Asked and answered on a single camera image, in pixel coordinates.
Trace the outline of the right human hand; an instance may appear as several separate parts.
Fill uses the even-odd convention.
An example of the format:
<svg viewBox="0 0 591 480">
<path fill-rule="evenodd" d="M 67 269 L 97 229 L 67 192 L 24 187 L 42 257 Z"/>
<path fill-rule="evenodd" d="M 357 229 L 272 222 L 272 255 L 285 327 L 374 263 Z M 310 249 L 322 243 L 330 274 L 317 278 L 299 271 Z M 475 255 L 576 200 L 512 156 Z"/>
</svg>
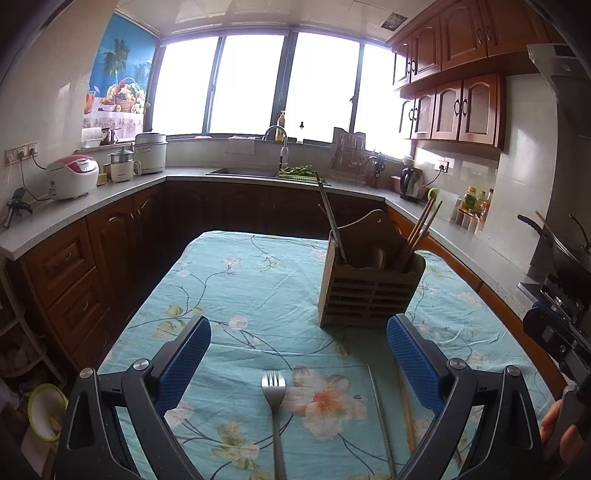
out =
<svg viewBox="0 0 591 480">
<path fill-rule="evenodd" d="M 556 401 L 547 411 L 545 417 L 540 424 L 541 441 L 545 444 L 556 426 L 556 422 L 560 413 L 562 401 Z M 565 465 L 570 465 L 578 456 L 580 450 L 583 448 L 585 442 L 582 439 L 576 425 L 571 425 L 563 434 L 560 444 L 560 457 Z"/>
</svg>

